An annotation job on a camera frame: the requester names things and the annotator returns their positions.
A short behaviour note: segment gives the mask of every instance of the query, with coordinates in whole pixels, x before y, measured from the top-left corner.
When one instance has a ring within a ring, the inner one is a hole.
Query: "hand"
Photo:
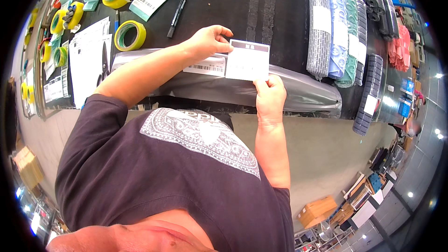
[[[268,81],[255,80],[257,88],[257,116],[259,126],[275,126],[283,122],[283,105],[286,90],[277,75],[269,75]]]
[[[223,35],[232,37],[233,33],[230,29],[221,25],[212,25],[207,28],[201,28],[182,44],[194,56],[194,59],[199,62],[215,53],[228,53],[233,50],[233,46],[229,44]]]

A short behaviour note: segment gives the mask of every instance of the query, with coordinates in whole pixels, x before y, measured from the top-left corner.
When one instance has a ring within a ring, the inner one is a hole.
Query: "cardboard box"
[[[336,208],[337,204],[332,196],[326,196],[306,204],[297,217],[305,229],[308,229],[327,219]]]

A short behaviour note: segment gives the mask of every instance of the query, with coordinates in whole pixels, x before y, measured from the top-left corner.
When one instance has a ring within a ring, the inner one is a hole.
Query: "left hand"
[[[194,56],[198,62],[215,53],[229,53],[233,46],[223,37],[232,37],[230,29],[221,25],[212,25],[198,30],[190,39],[183,42],[185,49]]]

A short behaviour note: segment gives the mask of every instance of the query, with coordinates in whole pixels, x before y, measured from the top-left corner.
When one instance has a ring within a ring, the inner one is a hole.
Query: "paper document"
[[[234,47],[228,54],[226,78],[240,80],[266,80],[269,76],[270,46],[230,39]]]
[[[111,62],[112,34],[109,34],[109,26],[109,17],[106,17],[76,33],[69,44],[73,98],[77,109],[82,108],[86,98],[96,89],[98,76],[102,73],[104,42],[106,42],[108,63]]]

